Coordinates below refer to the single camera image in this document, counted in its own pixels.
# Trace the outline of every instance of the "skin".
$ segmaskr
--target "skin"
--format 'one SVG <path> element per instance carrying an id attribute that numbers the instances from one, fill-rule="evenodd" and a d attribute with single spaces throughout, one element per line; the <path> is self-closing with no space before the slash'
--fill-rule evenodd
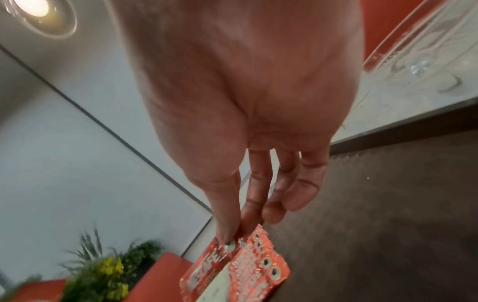
<path id="1" fill-rule="evenodd" d="M 199 186 L 217 238 L 279 223 L 319 192 L 359 84 L 357 0 L 111 0 L 158 138 Z M 239 166 L 251 177 L 239 205 Z M 275 190 L 270 150 L 280 162 Z"/>

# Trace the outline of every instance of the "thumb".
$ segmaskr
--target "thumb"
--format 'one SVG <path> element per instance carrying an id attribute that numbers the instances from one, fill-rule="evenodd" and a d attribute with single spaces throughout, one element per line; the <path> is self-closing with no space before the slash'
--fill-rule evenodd
<path id="1" fill-rule="evenodd" d="M 228 243 L 240 226 L 239 170 L 218 180 L 190 179 L 190 181 L 200 187 L 209 200 L 213 217 L 216 219 L 216 238 L 221 243 Z"/>

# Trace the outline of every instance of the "hand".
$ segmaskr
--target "hand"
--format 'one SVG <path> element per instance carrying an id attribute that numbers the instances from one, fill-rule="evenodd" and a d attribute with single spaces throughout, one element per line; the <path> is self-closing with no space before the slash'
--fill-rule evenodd
<path id="1" fill-rule="evenodd" d="M 358 86 L 356 0 L 111 1 L 159 140 L 204 190 L 217 237 L 279 223 L 319 192 Z M 241 164 L 251 177 L 240 210 Z M 280 162 L 274 192 L 269 151 Z"/>

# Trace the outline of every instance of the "white wall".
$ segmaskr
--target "white wall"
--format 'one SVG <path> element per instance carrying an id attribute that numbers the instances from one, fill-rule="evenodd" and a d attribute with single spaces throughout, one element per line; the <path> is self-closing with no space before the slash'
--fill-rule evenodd
<path id="1" fill-rule="evenodd" d="M 72 2 L 79 23 L 71 38 L 46 39 L 2 16 L 0 44 L 208 204 L 159 145 L 103 1 Z M 248 172 L 248 158 L 240 170 Z"/>
<path id="2" fill-rule="evenodd" d="M 209 214 L 0 52 L 0 269 L 53 278 L 83 230 L 181 254 Z"/>

